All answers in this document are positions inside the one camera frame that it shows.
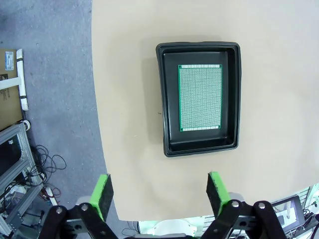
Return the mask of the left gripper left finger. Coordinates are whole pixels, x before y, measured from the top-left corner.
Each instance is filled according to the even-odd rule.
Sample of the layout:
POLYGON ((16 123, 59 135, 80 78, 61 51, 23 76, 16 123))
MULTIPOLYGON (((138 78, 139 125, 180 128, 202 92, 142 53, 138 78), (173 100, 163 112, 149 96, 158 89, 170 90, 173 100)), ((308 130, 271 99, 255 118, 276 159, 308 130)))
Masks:
POLYGON ((106 223, 113 195, 111 175, 102 174, 88 202, 79 203, 69 210, 62 205, 51 207, 41 237, 75 239, 79 234, 87 233, 92 239, 116 239, 106 223))

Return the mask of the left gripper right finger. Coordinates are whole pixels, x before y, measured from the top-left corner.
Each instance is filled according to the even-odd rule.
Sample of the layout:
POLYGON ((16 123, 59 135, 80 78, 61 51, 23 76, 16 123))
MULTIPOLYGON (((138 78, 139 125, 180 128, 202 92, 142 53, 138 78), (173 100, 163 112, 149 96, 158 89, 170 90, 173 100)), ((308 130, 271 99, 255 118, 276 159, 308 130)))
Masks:
POLYGON ((206 193, 215 220, 203 233, 204 239, 228 239, 234 230, 244 231, 250 239, 285 239, 286 235, 268 201, 248 205, 231 199, 218 172, 209 172, 206 193))

